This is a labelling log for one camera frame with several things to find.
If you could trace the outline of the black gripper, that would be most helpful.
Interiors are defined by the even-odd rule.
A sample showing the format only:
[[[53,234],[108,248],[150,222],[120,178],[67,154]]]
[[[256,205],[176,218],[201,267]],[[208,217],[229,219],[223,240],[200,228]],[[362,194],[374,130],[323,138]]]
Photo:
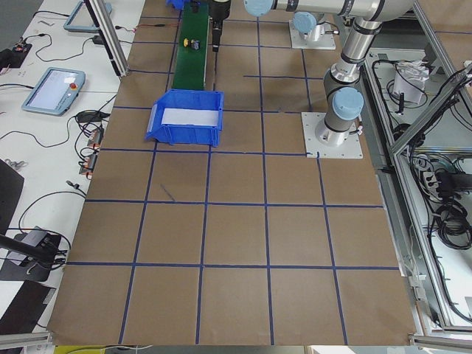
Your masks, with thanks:
[[[212,18],[212,51],[218,52],[223,32],[223,22],[229,17],[231,0],[209,0],[209,16]]]

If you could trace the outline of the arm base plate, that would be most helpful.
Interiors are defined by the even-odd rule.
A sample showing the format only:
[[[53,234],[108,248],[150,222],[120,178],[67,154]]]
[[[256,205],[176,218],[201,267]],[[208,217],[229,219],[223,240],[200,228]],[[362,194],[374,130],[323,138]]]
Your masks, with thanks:
[[[289,30],[293,49],[334,50],[336,48],[333,29],[326,22],[315,26],[308,34],[304,34],[298,31],[290,20]]]
[[[355,123],[345,132],[331,131],[324,112],[302,112],[306,156],[318,159],[362,159],[363,153]]]

